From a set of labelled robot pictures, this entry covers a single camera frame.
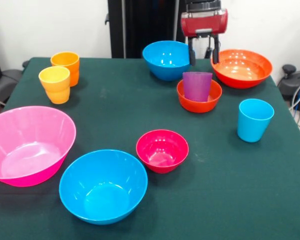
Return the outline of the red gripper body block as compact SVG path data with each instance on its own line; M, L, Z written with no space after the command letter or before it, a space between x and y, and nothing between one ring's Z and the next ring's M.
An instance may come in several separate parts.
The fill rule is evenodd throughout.
M218 9L202 12L183 12L181 28L186 37L223 34L227 30L228 11Z

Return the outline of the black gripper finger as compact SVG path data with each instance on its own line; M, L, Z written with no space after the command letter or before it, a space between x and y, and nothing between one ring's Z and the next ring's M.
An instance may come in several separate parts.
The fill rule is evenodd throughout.
M188 37L188 52L189 52L189 63L192 66L196 65L196 54L193 48L193 37Z
M219 36L218 35L213 35L213 40L214 40L214 49L212 52L212 61L213 64L218 64L219 63L219 52L220 52L220 42L219 42Z

